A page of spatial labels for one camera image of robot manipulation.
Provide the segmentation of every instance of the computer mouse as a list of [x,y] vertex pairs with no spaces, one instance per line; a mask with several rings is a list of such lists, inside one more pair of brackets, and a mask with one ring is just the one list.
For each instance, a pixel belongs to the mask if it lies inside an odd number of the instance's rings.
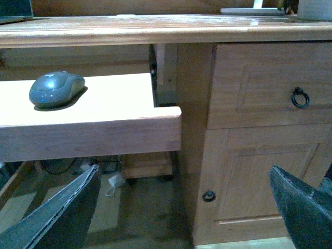
[[65,106],[84,88],[82,76],[66,71],[40,76],[31,86],[30,101],[38,108]]

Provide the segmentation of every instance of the laptop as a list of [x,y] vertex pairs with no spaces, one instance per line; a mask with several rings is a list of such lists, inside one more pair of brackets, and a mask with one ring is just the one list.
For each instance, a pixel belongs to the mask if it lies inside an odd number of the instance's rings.
[[0,0],[0,24],[31,20],[31,0]]

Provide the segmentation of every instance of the floor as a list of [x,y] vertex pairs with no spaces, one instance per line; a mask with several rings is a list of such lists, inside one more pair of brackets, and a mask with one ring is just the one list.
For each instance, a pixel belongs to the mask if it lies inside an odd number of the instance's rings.
[[[0,211],[0,232],[17,223],[75,178],[75,169],[61,175],[33,170]],[[84,249],[193,249],[176,180],[140,178],[104,195],[102,185]],[[289,238],[197,246],[196,249],[295,249]]]

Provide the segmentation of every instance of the metal ring pull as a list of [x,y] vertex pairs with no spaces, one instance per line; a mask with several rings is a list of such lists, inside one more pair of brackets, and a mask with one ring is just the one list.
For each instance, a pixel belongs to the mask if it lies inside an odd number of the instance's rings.
[[203,201],[205,202],[212,202],[216,199],[216,194],[213,191],[208,191],[203,194]]
[[[306,102],[304,105],[301,105],[299,103],[297,103],[296,101],[296,96],[297,95],[302,95],[305,97],[306,99]],[[303,91],[302,88],[300,87],[297,87],[295,88],[294,92],[293,92],[293,95],[292,95],[292,103],[297,107],[297,108],[300,108],[300,109],[303,109],[303,108],[307,108],[309,106],[309,103],[310,103],[310,98],[309,96]]]

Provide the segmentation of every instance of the drawer front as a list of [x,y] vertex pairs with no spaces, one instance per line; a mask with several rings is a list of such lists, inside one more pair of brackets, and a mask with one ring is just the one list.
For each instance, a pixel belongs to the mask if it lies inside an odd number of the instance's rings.
[[331,122],[331,60],[332,43],[217,45],[207,128]]

